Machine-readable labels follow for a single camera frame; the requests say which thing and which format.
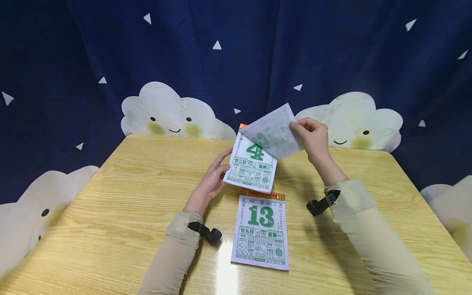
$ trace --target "hand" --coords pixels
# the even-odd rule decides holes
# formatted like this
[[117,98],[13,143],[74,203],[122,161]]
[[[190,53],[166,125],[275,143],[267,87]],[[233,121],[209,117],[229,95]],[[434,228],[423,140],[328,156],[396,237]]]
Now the hand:
[[308,161],[315,166],[325,186],[349,179],[329,154],[328,127],[325,124],[305,118],[290,122],[290,129],[301,138]]
[[225,186],[223,182],[224,173],[229,170],[230,165],[222,165],[221,162],[233,151],[233,148],[222,152],[215,161],[210,165],[207,172],[203,176],[200,184],[190,195],[184,212],[197,213],[200,217],[205,214],[208,203],[216,197],[221,189]]
[[305,118],[290,122],[290,129],[302,140],[311,164],[316,165],[317,162],[330,158],[328,127],[325,124],[312,118]]

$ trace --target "wooden table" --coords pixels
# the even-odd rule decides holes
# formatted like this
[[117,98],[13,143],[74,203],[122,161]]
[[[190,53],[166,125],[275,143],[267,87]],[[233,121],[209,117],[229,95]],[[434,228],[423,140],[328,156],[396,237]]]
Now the wooden table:
[[[0,293],[135,294],[175,213],[232,144],[128,136]],[[331,153],[350,178],[365,183],[437,294],[469,294],[472,266],[394,158],[380,151]],[[227,185],[206,217],[223,233],[222,245],[202,240],[184,294],[370,294],[367,271],[330,210],[314,219],[305,208],[323,191],[305,152],[278,163],[274,191],[287,195],[290,272],[230,263],[239,189]]]

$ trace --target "yellow cheek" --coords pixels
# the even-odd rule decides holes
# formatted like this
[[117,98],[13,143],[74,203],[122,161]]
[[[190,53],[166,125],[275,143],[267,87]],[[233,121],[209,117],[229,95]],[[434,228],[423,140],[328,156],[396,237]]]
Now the yellow cheek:
[[148,123],[148,129],[154,135],[165,135],[166,134],[166,130],[164,129],[164,127],[162,127],[161,125],[159,125],[155,122],[149,122]]
[[462,250],[470,247],[470,224],[460,219],[451,219],[445,227]]
[[64,204],[60,204],[53,210],[50,210],[48,215],[44,217],[45,220],[42,224],[42,229],[48,230],[57,221],[65,208],[66,206]]
[[184,132],[190,137],[201,137],[202,130],[196,124],[188,123],[184,126]]
[[368,136],[357,136],[351,141],[351,147],[353,149],[364,149],[368,150],[372,146],[373,142]]

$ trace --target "white calendar paper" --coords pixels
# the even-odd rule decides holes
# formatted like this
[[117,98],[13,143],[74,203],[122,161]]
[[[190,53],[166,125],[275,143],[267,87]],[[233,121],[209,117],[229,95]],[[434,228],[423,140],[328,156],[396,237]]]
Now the white calendar paper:
[[241,190],[231,261],[289,270],[284,194]]

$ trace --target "beige sleeve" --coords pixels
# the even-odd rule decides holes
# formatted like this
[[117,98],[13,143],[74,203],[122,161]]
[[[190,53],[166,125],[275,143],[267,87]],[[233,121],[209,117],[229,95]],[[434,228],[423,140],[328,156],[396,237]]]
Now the beige sleeve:
[[334,222],[347,234],[367,267],[377,294],[433,294],[428,278],[400,236],[377,210],[373,197],[358,180],[325,191],[341,191],[331,206]]
[[202,222],[202,218],[198,214],[182,211],[174,217],[144,276],[139,295],[179,294],[184,275],[194,259],[200,241],[200,234],[187,227],[193,221]]

